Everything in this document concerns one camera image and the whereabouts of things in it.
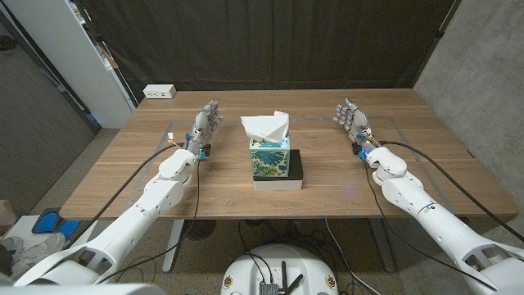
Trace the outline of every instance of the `wooden tabletop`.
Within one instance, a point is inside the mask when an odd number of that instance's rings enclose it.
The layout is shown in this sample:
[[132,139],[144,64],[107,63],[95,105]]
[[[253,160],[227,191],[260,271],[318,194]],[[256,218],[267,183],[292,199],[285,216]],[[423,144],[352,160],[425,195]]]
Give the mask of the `wooden tabletop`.
[[[363,162],[352,154],[346,131],[331,119],[345,98],[351,98],[368,115],[377,139],[411,144],[436,160],[497,216],[517,214],[509,195],[412,89],[345,89],[177,92],[173,99],[144,99],[62,207],[61,215],[80,220],[94,217],[146,158],[168,144],[167,132],[184,141],[195,114],[214,99],[224,122],[215,132],[210,157],[200,165],[198,219],[379,216]],[[300,191],[254,190],[249,138],[240,116],[269,115],[275,110],[290,114],[291,148],[300,149],[304,169]],[[387,147],[404,158],[426,191],[453,213],[484,215],[428,161],[406,148]],[[102,218],[114,219],[136,201],[143,185],[173,151],[160,154],[144,167]],[[407,216],[373,185],[387,216]],[[191,219],[196,200],[194,178],[182,201],[161,218]]]

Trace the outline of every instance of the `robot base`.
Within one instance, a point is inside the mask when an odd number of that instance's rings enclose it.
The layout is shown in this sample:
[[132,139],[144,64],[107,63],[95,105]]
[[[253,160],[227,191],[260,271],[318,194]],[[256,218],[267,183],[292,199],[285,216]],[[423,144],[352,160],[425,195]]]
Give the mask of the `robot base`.
[[[220,294],[222,295],[278,295],[284,294],[283,283],[288,288],[293,282],[303,275],[296,288],[289,294],[319,294],[337,295],[337,282],[333,272],[326,263],[306,250],[287,244],[269,244],[257,247],[250,251],[259,265],[266,284],[271,284],[270,274],[273,276],[273,284],[281,289],[280,292],[261,292],[262,275],[248,254],[238,257],[228,268],[222,281]],[[262,257],[269,265],[257,256]],[[282,262],[285,261],[286,278],[282,277]]]

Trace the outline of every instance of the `gray floor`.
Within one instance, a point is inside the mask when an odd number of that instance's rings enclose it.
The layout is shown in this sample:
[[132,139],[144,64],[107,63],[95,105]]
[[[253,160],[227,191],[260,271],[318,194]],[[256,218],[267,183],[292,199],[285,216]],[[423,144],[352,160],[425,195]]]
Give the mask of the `gray floor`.
[[[114,138],[118,130],[103,129],[97,137],[86,147],[71,167],[53,185],[42,200],[32,210],[32,214],[39,214],[48,207],[60,207],[73,193],[82,178],[102,154],[107,145]],[[270,220],[277,230],[285,232],[289,220]],[[316,234],[316,229],[326,233],[321,220],[293,220],[303,234]],[[341,243],[350,264],[356,274],[382,294],[470,294],[468,286],[462,277],[444,266],[420,257],[413,250],[407,248],[395,237],[390,237],[395,254],[395,263],[400,269],[398,272],[386,273],[381,266],[379,253],[373,241],[369,223],[366,220],[332,220],[333,232]],[[420,226],[413,220],[394,220],[392,226],[398,230],[412,244],[418,245],[429,254],[449,262],[449,259],[431,241]],[[509,222],[515,229],[524,232],[522,214]],[[169,238],[171,222],[156,221],[144,238],[131,251],[124,261],[127,266],[142,256],[155,255],[165,250]],[[521,243],[500,228],[495,227],[490,220],[471,220],[470,225],[483,233],[487,238],[493,238],[503,243],[522,247]],[[259,225],[250,227],[242,222],[242,235],[249,248],[271,242],[274,236],[267,227]],[[308,245],[300,245],[315,252]],[[120,278],[120,282],[151,282],[159,285],[167,293],[172,294],[212,294],[219,293],[224,272],[228,266],[243,253],[242,243],[238,235],[237,220],[220,220],[215,231],[206,239],[192,241],[186,239],[178,253],[174,270],[164,274],[160,270],[162,259],[153,263],[141,265],[139,269],[131,269]],[[337,270],[341,290],[349,283],[349,273],[342,267],[340,259],[333,259],[325,251],[321,251],[332,269]]]

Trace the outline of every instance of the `power outlet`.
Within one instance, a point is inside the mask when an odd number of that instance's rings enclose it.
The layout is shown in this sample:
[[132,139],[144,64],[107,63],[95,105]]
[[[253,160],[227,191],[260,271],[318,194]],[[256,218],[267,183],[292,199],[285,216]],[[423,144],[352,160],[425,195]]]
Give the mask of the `power outlet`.
[[146,98],[173,98],[177,89],[172,84],[149,84],[143,92]]

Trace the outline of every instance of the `white robotic arm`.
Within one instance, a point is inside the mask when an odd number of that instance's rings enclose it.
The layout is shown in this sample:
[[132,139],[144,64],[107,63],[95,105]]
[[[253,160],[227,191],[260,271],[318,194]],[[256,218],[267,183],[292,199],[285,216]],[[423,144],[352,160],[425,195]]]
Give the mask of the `white robotic arm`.
[[361,148],[359,157],[376,168],[373,180],[384,197],[406,211],[429,233],[461,271],[477,294],[517,294],[524,288],[524,250],[483,238],[429,196],[422,182],[407,171],[404,160],[374,139],[367,117],[351,101],[338,106],[334,121]]
[[95,239],[55,253],[39,262],[15,282],[60,285],[97,284],[115,273],[124,258],[162,213],[176,206],[191,183],[191,171],[203,157],[204,147],[223,117],[218,103],[210,102],[196,115],[187,149],[178,149],[163,161],[159,173],[144,188],[143,195]]

